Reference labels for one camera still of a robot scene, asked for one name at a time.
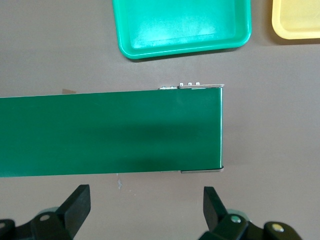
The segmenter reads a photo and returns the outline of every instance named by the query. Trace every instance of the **green rectangular panel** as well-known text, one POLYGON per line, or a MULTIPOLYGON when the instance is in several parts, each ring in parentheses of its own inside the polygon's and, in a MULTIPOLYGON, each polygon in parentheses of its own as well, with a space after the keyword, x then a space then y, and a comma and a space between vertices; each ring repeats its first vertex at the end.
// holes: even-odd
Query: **green rectangular panel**
POLYGON ((221 169, 222 92, 0 98, 0 177, 221 169))

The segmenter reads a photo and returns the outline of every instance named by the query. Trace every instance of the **plastic tray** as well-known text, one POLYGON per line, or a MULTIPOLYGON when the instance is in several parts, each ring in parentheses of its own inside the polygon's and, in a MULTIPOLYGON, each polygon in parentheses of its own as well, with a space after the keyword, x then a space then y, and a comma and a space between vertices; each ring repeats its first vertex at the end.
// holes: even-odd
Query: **plastic tray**
POLYGON ((237 48, 251 35, 250 0, 113 0, 130 59, 237 48))
POLYGON ((320 1, 273 0, 272 26, 284 39, 320 38, 320 1))

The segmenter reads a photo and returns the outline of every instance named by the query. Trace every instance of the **green tray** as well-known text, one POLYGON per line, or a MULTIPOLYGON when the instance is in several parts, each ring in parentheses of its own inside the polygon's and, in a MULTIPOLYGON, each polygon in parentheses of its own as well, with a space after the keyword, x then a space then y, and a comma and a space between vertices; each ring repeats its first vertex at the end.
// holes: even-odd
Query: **green tray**
POLYGON ((141 59, 237 48, 250 38, 250 0, 113 0, 120 51, 141 59))
POLYGON ((221 87, 8 97, 0 113, 0 177, 223 167, 221 87))

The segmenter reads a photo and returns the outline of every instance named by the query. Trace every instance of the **gray table surface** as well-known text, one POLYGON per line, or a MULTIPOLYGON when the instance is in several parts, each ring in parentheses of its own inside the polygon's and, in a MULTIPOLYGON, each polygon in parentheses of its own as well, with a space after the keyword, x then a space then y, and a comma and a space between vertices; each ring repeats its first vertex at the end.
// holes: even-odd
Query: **gray table surface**
POLYGON ((118 49, 111 0, 0 1, 1 97, 225 84, 224 172, 1 178, 0 219, 23 224, 90 184, 75 239, 195 240, 207 229, 203 187, 214 186, 257 226, 281 221, 320 239, 320 40, 279 38, 271 10, 252 0, 241 48, 131 61, 118 49))

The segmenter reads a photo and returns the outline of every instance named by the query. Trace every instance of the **screw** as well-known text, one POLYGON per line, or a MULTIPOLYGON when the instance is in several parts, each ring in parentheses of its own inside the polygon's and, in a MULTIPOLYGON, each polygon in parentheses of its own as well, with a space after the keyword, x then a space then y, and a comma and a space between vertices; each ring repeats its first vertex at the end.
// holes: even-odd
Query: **screw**
POLYGON ((234 222, 235 224, 241 223, 240 217, 238 217, 236 215, 231 216, 231 221, 234 222))
POLYGON ((45 221, 45 220, 48 220, 50 218, 50 216, 48 214, 46 215, 43 215, 40 217, 40 221, 45 221))
POLYGON ((272 228, 278 233, 283 233, 285 231, 285 229, 280 224, 277 224, 277 223, 272 224, 272 228))

